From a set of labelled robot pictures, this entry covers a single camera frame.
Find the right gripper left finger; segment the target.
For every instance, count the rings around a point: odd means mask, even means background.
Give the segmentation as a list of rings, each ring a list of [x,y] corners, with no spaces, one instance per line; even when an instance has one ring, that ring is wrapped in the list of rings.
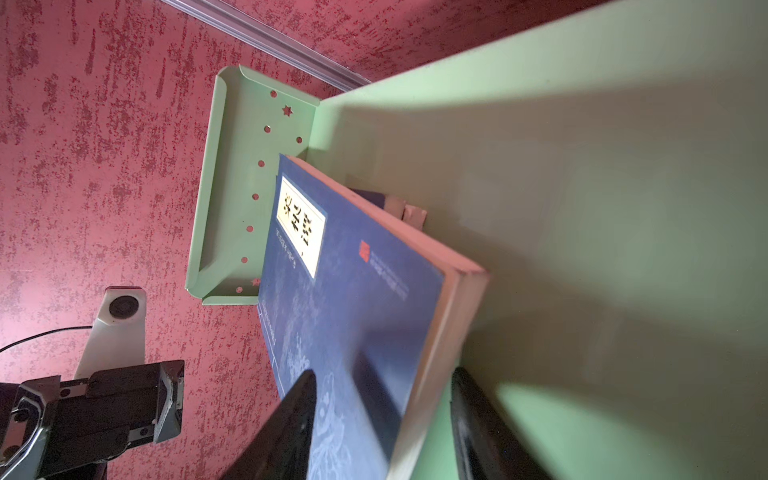
[[[307,479],[317,381],[305,370],[222,479]]]

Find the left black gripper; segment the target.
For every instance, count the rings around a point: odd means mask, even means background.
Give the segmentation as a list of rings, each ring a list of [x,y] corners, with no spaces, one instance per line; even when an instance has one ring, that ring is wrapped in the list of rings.
[[[109,461],[180,435],[184,363],[1,386],[4,479],[104,479]]]

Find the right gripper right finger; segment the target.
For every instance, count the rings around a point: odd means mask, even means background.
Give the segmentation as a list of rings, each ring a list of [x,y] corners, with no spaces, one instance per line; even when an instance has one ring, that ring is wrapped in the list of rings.
[[[451,377],[450,415],[461,480],[549,477],[462,367]]]

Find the blue book yellow label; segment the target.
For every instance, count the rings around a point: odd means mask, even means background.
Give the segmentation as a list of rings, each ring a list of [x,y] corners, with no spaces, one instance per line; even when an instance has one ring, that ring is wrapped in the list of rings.
[[[407,479],[489,272],[282,156],[259,318],[278,390],[312,371],[312,479]]]

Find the blue book Xiaolin Guangji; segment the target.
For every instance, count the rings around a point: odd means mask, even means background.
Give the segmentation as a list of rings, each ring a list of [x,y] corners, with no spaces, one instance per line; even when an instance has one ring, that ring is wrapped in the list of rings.
[[[353,189],[353,192],[411,227],[423,229],[427,218],[426,210],[394,195],[361,189]]]

